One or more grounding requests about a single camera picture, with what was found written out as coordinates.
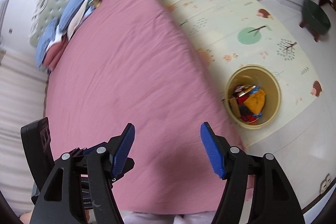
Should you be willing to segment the person's left hand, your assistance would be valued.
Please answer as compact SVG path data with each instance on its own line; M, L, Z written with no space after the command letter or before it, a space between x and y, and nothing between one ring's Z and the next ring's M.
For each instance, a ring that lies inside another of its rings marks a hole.
M19 217L19 219L23 224L29 224L31 221L32 214L33 214L32 211L28 213L24 213Z

